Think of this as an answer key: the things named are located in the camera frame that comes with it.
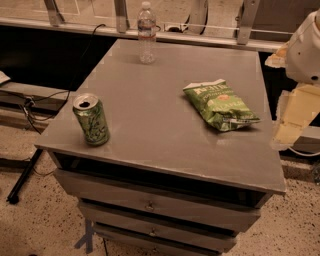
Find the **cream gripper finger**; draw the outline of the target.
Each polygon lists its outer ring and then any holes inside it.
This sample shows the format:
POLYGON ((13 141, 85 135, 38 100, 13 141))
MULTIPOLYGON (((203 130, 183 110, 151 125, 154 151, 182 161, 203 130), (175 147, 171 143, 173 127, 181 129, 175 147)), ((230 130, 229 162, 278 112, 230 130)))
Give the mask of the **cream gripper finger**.
POLYGON ((271 68, 285 68, 287 66, 287 50, 288 44, 285 43, 275 53, 273 53, 266 59, 265 65, 271 68))
POLYGON ((320 113, 320 86, 298 83, 291 92, 283 90, 276 109, 271 146, 286 150, 320 113))

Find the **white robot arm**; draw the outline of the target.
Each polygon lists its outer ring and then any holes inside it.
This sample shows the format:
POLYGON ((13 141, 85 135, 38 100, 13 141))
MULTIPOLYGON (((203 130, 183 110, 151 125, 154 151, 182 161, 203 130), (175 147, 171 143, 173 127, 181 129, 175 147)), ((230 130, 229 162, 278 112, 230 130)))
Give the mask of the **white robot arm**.
POLYGON ((320 113, 320 9, 310 13, 290 40, 267 58, 265 65, 284 68, 297 82, 279 97, 271 146, 289 149, 320 113))

